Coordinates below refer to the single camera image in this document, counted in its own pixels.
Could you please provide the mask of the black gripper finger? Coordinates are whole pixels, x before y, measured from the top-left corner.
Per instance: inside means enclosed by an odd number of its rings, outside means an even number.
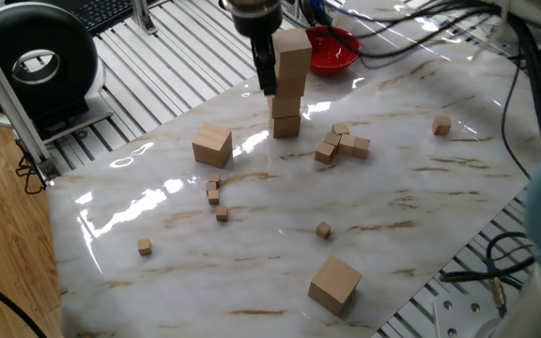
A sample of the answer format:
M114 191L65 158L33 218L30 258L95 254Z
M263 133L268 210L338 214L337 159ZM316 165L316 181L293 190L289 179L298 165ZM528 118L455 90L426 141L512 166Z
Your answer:
M271 36L251 38L253 59L260 89L265 96L274 96L277 91L275 54Z

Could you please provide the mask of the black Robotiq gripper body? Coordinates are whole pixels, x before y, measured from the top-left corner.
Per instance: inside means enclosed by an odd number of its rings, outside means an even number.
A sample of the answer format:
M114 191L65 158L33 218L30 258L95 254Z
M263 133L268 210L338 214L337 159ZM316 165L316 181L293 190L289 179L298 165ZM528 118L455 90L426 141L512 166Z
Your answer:
M279 29L283 21L280 0L228 0L237 31L247 38L264 38Z

